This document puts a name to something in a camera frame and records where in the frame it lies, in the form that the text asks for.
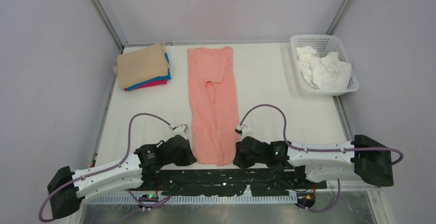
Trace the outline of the salmon pink t shirt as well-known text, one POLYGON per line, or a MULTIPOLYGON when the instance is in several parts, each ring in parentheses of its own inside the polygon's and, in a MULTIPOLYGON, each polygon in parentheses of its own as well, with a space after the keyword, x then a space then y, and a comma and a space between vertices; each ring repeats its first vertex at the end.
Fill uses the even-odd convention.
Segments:
POLYGON ((202 164, 231 164, 239 141, 233 49, 191 48, 187 59, 193 153, 202 164))

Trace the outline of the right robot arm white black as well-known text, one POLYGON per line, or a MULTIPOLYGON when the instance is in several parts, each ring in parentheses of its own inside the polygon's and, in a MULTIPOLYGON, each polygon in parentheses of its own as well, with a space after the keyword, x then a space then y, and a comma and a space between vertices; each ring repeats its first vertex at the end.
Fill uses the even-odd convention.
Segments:
POLYGON ((357 180, 380 187, 394 186, 394 150, 365 135, 336 144, 261 142, 247 136, 236 143, 233 164, 247 169, 264 164, 270 169, 294 168, 294 183, 307 188, 325 180, 357 180))

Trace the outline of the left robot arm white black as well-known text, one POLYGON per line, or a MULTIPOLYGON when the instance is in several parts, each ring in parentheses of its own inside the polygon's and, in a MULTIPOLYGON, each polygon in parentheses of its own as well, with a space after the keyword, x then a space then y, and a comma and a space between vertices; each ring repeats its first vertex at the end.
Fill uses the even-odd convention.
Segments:
POLYGON ((81 205, 117 191, 157 186, 163 166, 189 166, 196 162, 189 140, 176 135, 157 144, 145 144, 120 161, 84 170, 60 168, 47 186, 52 219, 67 217, 81 205))

